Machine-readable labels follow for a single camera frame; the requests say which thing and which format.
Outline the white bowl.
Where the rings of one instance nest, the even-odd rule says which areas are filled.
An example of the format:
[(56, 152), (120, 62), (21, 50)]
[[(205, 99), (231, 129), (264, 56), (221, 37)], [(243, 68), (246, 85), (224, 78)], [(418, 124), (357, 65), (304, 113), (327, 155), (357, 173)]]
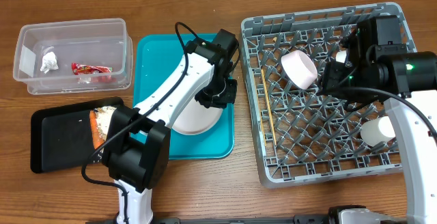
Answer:
[(335, 61), (344, 64), (346, 62), (347, 56), (348, 56), (348, 52), (347, 51), (339, 51), (335, 55)]

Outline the pink bowl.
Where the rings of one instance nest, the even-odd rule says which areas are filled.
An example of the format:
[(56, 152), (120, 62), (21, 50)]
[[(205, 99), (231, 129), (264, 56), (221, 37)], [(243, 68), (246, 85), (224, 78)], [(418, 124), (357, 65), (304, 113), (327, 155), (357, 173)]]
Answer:
[(290, 81), (300, 89), (308, 89), (318, 77), (315, 64), (300, 50), (282, 56), (281, 65)]

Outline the pink plate with food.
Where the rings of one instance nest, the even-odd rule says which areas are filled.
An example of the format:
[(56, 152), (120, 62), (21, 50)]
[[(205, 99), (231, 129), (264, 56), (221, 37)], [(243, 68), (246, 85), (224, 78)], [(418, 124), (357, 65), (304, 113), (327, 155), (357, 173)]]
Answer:
[(173, 129), (182, 135), (199, 135), (211, 129), (220, 119), (223, 109), (205, 108), (194, 98), (179, 114)]

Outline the white cup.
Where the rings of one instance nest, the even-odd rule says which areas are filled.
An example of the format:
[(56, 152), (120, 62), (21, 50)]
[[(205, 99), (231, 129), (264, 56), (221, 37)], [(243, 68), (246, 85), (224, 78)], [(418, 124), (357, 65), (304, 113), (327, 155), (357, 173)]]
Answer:
[(395, 138), (395, 131), (388, 116), (365, 122), (360, 134), (361, 139), (371, 147)]

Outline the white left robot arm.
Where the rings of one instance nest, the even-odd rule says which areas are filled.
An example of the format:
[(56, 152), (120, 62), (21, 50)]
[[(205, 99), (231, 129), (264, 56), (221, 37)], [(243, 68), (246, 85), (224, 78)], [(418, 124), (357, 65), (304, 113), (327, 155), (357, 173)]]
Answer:
[(196, 36), (182, 49), (179, 66), (154, 93), (111, 116), (102, 164), (119, 191), (115, 223), (152, 221), (151, 190), (169, 162), (171, 128), (189, 102), (225, 109), (236, 99), (231, 58), (240, 50), (233, 33), (221, 29), (210, 42)]

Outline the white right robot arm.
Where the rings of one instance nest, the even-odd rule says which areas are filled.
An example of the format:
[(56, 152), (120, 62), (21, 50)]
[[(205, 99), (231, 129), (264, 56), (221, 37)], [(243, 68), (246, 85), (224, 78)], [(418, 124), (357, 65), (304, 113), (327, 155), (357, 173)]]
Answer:
[(436, 222), (436, 54), (414, 52), (397, 16), (357, 23), (341, 40), (346, 61), (332, 61), (320, 94), (384, 105), (397, 140), (407, 189), (407, 223)]

